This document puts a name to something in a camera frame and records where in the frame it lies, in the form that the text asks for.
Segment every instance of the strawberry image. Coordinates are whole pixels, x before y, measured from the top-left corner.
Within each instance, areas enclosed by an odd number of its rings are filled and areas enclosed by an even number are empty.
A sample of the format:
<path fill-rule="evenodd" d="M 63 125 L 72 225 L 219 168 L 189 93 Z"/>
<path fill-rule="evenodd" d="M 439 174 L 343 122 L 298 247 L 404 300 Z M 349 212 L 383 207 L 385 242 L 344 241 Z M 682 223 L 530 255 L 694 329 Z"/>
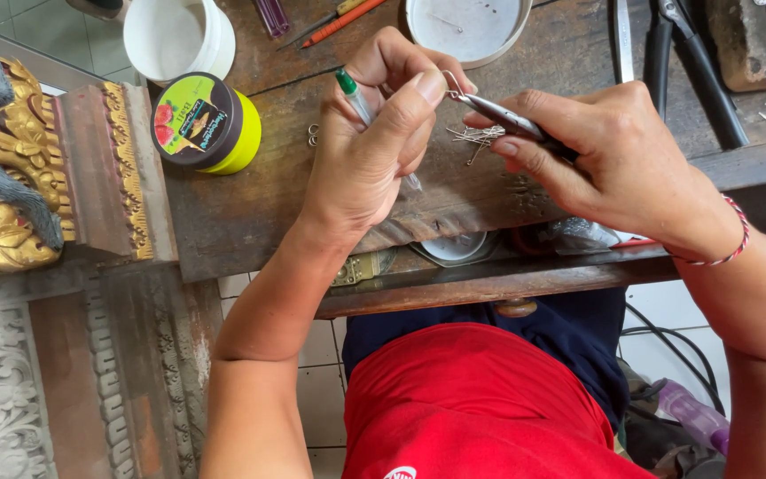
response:
<path fill-rule="evenodd" d="M 166 125 L 173 119 L 173 106 L 168 103 L 163 103 L 156 108 L 156 121 L 155 125 Z"/>
<path fill-rule="evenodd" d="M 158 140 L 159 145 L 164 147 L 173 140 L 174 131 L 172 128 L 165 125 L 156 125 L 155 128 L 156 140 Z"/>

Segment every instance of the green pen cap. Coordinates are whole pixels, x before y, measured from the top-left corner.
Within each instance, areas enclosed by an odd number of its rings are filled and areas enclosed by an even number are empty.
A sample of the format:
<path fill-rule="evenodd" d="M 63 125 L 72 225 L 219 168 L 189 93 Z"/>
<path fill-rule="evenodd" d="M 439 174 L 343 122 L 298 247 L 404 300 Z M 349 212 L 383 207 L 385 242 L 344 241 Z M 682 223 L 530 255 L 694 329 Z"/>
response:
<path fill-rule="evenodd" d="M 339 81 L 339 86 L 345 94 L 353 94 L 356 91 L 356 82 L 347 74 L 344 68 L 335 71 L 335 79 Z"/>

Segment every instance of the red and white string bracelet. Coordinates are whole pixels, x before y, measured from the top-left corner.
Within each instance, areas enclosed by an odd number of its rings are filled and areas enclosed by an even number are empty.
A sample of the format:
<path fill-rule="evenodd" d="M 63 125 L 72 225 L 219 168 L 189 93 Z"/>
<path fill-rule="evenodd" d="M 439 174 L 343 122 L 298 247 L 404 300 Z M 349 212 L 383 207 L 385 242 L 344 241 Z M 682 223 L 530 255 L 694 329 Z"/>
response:
<path fill-rule="evenodd" d="M 687 264 L 692 264 L 694 266 L 714 266 L 715 264 L 720 263 L 726 263 L 727 261 L 732 261 L 735 259 L 743 250 L 746 249 L 746 245 L 750 242 L 750 223 L 746 220 L 746 215 L 744 214 L 744 211 L 740 209 L 740 206 L 738 206 L 738 203 L 736 203 L 734 200 L 723 195 L 723 199 L 726 200 L 726 203 L 729 203 L 729 205 L 732 208 L 735 208 L 735 211 L 738 213 L 738 218 L 740 219 L 740 225 L 744 228 L 744 239 L 740 241 L 740 246 L 738 246 L 738 249 L 735 250 L 734 253 L 730 254 L 729 256 L 724 257 L 723 259 L 718 259 L 717 261 L 694 261 L 687 258 L 683 258 L 682 256 L 674 255 L 670 253 L 673 257 L 678 258 L 682 261 L 685 261 Z"/>

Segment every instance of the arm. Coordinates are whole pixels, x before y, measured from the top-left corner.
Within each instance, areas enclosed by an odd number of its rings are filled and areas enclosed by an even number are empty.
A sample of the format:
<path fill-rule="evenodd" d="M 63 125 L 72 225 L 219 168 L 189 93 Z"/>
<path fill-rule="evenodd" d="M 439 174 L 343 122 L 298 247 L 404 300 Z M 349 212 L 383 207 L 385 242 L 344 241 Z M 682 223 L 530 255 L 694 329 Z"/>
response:
<path fill-rule="evenodd" d="M 379 112 L 366 129 L 335 81 L 303 210 L 271 261 L 220 329 L 208 388 L 201 477 L 312 477 L 295 382 L 297 355 L 315 311 L 347 255 L 389 213 L 400 178 L 424 156 L 448 85 L 470 85 L 452 57 L 421 49 L 397 30 L 370 39 L 346 66 Z M 387 101 L 386 82 L 396 93 Z"/>
<path fill-rule="evenodd" d="M 689 259 L 721 259 L 739 245 L 737 214 L 688 165 L 641 82 L 575 100 L 526 91 L 502 105 L 581 153 L 570 165 L 518 137 L 503 136 L 492 147 L 510 171 L 525 169 L 564 210 L 644 234 Z M 464 121 L 491 125 L 475 114 Z M 726 347 L 734 405 L 726 477 L 766 477 L 766 235 L 752 229 L 749 246 L 727 263 L 675 263 Z"/>

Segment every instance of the white logo on shirt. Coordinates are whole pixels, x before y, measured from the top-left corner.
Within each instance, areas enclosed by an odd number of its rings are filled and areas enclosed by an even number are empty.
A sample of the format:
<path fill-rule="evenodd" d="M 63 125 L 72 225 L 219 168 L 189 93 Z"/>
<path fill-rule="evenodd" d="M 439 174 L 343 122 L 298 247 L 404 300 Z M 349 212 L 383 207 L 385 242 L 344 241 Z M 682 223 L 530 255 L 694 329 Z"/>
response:
<path fill-rule="evenodd" d="M 383 479 L 415 479 L 415 469 L 409 465 L 403 465 L 391 470 Z"/>

